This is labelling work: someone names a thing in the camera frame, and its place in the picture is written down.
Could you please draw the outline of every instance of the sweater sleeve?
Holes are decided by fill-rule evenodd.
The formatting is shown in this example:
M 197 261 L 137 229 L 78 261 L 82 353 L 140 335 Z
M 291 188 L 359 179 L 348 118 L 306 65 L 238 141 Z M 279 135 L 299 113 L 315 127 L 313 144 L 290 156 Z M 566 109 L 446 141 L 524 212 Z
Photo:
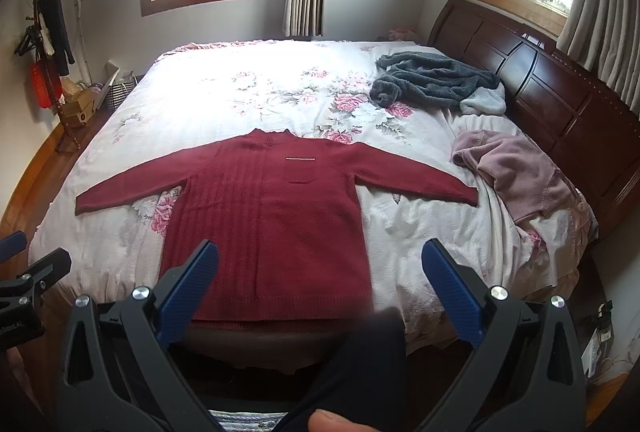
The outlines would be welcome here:
M 337 168 L 356 182 L 395 192 L 411 192 L 425 198 L 478 205 L 478 191 L 437 168 L 385 152 L 364 143 L 328 146 Z
M 125 170 L 76 197 L 76 216 L 132 203 L 176 186 L 203 167 L 218 143 L 186 148 Z

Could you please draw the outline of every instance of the pink garment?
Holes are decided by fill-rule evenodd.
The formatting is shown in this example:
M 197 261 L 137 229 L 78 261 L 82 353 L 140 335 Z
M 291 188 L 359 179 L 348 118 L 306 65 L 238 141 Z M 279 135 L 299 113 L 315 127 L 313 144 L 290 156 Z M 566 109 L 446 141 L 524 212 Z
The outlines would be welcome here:
M 561 171 L 526 136 L 462 130 L 451 160 L 478 172 L 498 194 L 516 224 L 546 215 L 572 199 Z

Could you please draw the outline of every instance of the bed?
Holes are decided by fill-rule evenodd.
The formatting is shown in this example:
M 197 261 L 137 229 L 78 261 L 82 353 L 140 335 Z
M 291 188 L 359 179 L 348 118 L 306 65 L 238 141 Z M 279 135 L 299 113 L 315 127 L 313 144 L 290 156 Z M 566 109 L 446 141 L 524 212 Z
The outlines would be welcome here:
M 568 297 L 596 229 L 593 214 L 605 235 L 638 199 L 640 155 L 635 149 L 640 149 L 640 135 L 638 120 L 626 116 L 622 102 L 608 95 L 603 84 L 560 61 L 554 49 L 544 35 L 464 0 L 449 1 L 424 47 L 405 42 L 252 41 L 178 48 L 156 61 L 78 159 L 36 231 L 29 258 L 58 246 L 70 252 L 72 271 L 58 285 L 69 305 L 82 293 L 107 302 L 137 285 L 153 286 L 179 188 L 78 217 L 76 196 L 116 173 L 181 148 L 254 128 L 289 129 L 304 138 L 363 141 L 432 165 L 478 189 L 475 208 L 358 187 L 374 305 L 400 308 L 410 351 L 454 336 L 420 267 L 420 248 L 427 238 L 439 238 L 457 262 L 474 268 L 489 285 L 501 284 L 533 299 L 552 292 Z M 509 117 L 462 116 L 404 104 L 375 106 L 367 98 L 380 74 L 375 61 L 403 50 L 441 52 L 497 72 L 508 92 Z M 607 122 L 606 130 L 597 131 L 592 124 L 608 114 L 607 109 L 619 110 L 619 116 Z M 574 182 L 579 197 L 546 217 L 516 226 L 487 183 L 450 162 L 457 133 L 479 128 L 510 134 L 524 129 Z M 602 135 L 609 130 L 616 135 L 613 143 Z M 621 144 L 626 144 L 626 154 L 617 154 Z M 594 160 L 594 152 L 608 163 Z M 313 362 L 333 336 L 301 330 L 308 332 L 191 328 L 186 342 L 235 364 L 266 362 L 292 370 Z M 239 336 L 251 336 L 249 341 L 259 344 L 258 360 L 248 361 L 246 352 L 238 355 Z M 284 361 L 288 367 L 268 360 L 273 355 L 265 353 L 267 343 L 280 359 L 282 351 L 290 351 Z

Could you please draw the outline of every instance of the white bedspread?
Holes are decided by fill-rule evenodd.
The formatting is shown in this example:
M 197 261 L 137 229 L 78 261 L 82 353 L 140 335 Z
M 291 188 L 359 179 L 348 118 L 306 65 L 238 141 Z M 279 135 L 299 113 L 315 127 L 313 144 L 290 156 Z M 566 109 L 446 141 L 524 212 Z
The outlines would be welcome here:
M 60 289 L 98 302 L 153 286 L 177 190 L 76 217 L 76 196 L 114 174 L 181 148 L 250 132 L 290 129 L 305 138 L 364 141 L 458 177 L 478 189 L 477 208 L 358 187 L 377 308 L 398 306 L 420 344 L 446 338 L 443 312 L 420 266 L 425 240 L 437 237 L 460 264 L 488 285 L 518 296 L 545 287 L 568 295 L 590 227 L 584 200 L 518 227 L 493 189 L 450 162 L 461 129 L 518 133 L 501 116 L 453 115 L 434 108 L 389 109 L 367 101 L 375 61 L 415 50 L 409 43 L 260 42 L 163 56 L 95 136 L 51 204 L 30 247 L 34 261 L 56 247 L 69 251 L 71 273 Z M 430 48 L 423 51 L 437 52 Z

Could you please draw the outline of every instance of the cardboard box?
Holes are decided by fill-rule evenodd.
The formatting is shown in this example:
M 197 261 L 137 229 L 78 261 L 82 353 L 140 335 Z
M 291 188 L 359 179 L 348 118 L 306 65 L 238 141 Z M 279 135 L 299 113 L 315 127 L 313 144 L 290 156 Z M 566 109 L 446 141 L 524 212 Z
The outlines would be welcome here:
M 90 89 L 78 92 L 70 102 L 62 105 L 62 114 L 72 127 L 84 126 L 95 112 L 95 96 Z

